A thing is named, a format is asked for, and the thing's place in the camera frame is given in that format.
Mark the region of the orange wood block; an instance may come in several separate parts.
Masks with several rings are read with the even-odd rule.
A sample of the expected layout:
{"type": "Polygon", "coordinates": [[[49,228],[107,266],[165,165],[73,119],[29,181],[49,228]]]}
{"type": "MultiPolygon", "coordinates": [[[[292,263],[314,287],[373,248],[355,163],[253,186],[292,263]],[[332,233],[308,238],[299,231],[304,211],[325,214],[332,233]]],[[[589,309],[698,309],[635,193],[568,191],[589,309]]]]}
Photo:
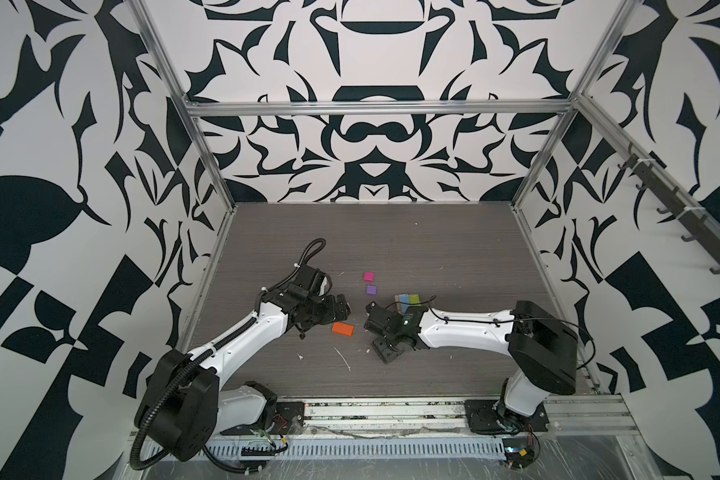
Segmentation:
{"type": "Polygon", "coordinates": [[[337,335],[346,337],[352,337],[354,334],[355,327],[351,324],[344,322],[335,322],[332,324],[331,331],[337,335]]]}

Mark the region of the blue wood block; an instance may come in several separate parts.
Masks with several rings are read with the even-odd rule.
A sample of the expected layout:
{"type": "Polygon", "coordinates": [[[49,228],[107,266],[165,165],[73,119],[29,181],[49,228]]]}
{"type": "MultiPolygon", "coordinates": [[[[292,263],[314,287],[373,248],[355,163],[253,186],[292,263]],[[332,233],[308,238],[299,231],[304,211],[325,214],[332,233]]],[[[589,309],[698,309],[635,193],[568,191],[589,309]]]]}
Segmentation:
{"type": "Polygon", "coordinates": [[[399,294],[395,296],[395,305],[397,311],[404,315],[409,308],[410,305],[410,298],[408,294],[399,294]]]}

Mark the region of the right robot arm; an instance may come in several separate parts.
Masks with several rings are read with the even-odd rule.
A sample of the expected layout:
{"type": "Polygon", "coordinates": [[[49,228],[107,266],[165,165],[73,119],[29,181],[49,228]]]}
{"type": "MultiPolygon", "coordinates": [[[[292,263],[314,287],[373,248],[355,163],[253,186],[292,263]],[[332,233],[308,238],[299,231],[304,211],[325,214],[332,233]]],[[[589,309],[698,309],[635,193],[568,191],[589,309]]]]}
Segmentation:
{"type": "Polygon", "coordinates": [[[527,421],[551,395],[577,391],[578,334],[565,321],[530,301],[492,313],[448,312],[410,305],[400,313],[375,302],[366,306],[364,328],[375,334],[373,349],[384,363],[406,351],[464,348],[511,358],[517,371],[492,407],[507,423],[527,421]]]}

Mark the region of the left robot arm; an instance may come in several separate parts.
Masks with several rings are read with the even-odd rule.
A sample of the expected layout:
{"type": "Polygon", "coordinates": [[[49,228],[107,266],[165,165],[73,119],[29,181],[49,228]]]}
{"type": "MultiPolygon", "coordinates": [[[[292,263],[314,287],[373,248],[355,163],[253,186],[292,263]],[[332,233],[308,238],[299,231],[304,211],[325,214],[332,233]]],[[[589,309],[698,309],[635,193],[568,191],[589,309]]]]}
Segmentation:
{"type": "Polygon", "coordinates": [[[267,429],[276,394],[256,382],[228,394],[222,388],[257,352],[288,331],[304,335],[315,326],[346,321],[351,307],[331,288],[328,274],[299,265],[285,280],[262,288],[253,310],[216,339],[189,352],[172,349],[164,354],[134,417],[137,433],[130,467],[145,470],[168,455],[188,461],[205,450],[213,436],[239,426],[267,429]]]}

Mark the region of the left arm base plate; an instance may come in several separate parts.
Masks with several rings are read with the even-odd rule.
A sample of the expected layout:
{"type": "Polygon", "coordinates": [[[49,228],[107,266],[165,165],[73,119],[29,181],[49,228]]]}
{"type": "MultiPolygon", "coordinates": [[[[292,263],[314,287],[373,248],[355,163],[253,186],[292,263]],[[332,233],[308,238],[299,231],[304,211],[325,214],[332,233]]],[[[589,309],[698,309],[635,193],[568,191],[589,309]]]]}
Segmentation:
{"type": "Polygon", "coordinates": [[[243,424],[222,430],[222,436],[254,435],[261,432],[280,435],[288,434],[302,423],[305,403],[301,401],[276,401],[264,406],[262,413],[251,424],[243,424]]]}

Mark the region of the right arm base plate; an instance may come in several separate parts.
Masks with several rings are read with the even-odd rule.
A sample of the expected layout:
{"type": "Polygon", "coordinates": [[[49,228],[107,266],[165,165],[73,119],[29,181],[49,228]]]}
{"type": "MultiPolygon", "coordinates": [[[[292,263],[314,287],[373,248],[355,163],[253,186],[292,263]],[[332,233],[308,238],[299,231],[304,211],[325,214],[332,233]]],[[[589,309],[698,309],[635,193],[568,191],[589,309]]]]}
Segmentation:
{"type": "Polygon", "coordinates": [[[468,429],[480,435],[517,435],[520,433],[547,432],[548,416],[543,404],[525,417],[506,408],[501,400],[475,400],[464,402],[468,429]]]}

